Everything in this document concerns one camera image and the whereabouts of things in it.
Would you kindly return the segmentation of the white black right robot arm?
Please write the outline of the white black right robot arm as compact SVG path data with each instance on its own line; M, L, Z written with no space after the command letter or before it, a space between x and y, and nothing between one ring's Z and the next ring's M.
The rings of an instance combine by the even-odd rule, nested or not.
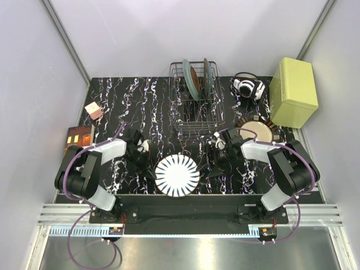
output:
M248 214L239 214L249 221L271 222L287 203L310 193L320 179L320 171L304 149L292 140L286 143L264 142L258 135L243 138L241 128L215 132L205 145L198 172L210 168L209 178L224 174L226 166L240 160L256 160L269 164L275 184L252 206Z

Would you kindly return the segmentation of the light teal plate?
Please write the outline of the light teal plate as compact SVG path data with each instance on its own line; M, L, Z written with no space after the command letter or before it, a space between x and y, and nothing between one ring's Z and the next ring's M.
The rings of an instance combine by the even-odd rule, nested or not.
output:
M201 99L201 88L199 79L195 69L192 67L190 62L187 59L184 59L182 62L184 78L187 84L187 88L195 101L200 101Z

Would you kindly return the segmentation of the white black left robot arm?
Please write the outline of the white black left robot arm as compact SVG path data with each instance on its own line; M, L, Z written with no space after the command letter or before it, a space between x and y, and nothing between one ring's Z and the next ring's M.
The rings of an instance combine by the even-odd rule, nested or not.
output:
M122 217L120 199L100 186L101 166L115 158L125 158L137 168L136 174L155 180L149 142L142 133L125 127L116 136L98 144L69 146L55 177L55 188L71 200L82 200L98 210L110 223Z

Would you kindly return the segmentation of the white blue striped plate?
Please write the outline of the white blue striped plate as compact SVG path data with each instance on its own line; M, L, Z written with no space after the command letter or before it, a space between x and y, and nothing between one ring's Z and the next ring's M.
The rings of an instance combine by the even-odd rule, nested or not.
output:
M155 174L157 189L169 197L185 197L191 194L200 182L196 162L182 154L169 155L160 160Z

